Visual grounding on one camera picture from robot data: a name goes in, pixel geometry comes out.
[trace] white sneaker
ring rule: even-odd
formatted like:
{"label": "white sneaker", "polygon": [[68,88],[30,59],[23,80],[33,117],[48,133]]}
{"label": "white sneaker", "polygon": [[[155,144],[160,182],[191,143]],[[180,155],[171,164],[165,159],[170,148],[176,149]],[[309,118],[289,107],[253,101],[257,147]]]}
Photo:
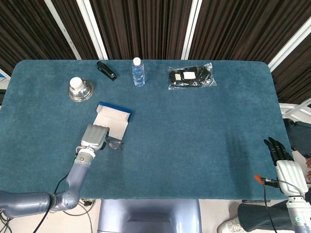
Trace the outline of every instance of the white sneaker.
{"label": "white sneaker", "polygon": [[239,222],[239,218],[236,217],[230,221],[222,223],[218,229],[217,233],[246,233]]}

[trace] clear plastic bag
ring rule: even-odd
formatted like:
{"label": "clear plastic bag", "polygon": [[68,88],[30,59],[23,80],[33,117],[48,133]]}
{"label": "clear plastic bag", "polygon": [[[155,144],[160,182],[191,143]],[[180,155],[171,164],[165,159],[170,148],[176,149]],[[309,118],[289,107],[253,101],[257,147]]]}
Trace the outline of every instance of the clear plastic bag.
{"label": "clear plastic bag", "polygon": [[217,85],[213,77],[212,63],[178,69],[168,67],[168,71],[170,76],[169,90]]}

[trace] white bottle cap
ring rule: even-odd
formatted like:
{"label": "white bottle cap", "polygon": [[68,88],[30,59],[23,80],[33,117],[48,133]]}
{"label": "white bottle cap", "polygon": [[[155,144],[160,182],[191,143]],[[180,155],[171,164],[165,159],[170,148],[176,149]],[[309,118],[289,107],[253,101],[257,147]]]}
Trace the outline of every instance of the white bottle cap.
{"label": "white bottle cap", "polygon": [[134,58],[133,63],[134,63],[134,65],[139,66],[141,63],[140,58],[139,57]]}
{"label": "white bottle cap", "polygon": [[82,79],[79,77],[72,78],[70,80],[70,86],[75,90],[81,90],[84,87]]}

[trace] white label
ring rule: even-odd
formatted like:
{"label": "white label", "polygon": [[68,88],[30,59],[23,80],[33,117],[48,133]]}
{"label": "white label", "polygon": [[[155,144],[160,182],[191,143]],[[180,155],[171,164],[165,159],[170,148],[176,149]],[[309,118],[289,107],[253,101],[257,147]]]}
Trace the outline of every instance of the white label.
{"label": "white label", "polygon": [[180,74],[175,74],[175,79],[176,79],[176,81],[180,81],[181,80]]}
{"label": "white label", "polygon": [[195,79],[194,72],[184,72],[184,79]]}

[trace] robotic arm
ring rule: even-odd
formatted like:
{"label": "robotic arm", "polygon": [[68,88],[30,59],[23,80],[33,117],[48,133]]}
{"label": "robotic arm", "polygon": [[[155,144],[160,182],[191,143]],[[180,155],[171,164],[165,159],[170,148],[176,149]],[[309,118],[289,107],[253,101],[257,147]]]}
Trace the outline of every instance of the robotic arm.
{"label": "robotic arm", "polygon": [[74,208],[80,199],[80,190],[95,158],[95,152],[106,146],[109,128],[88,125],[81,140],[79,152],[66,178],[68,189],[58,194],[9,193],[0,191],[0,210],[7,217],[41,214],[46,211],[63,211]]}
{"label": "robotic arm", "polygon": [[278,180],[262,178],[261,181],[279,187],[288,197],[286,205],[295,233],[311,233],[311,206],[305,201],[308,187],[299,163],[294,162],[280,142],[270,137],[269,141],[264,140],[264,142],[276,166]]}

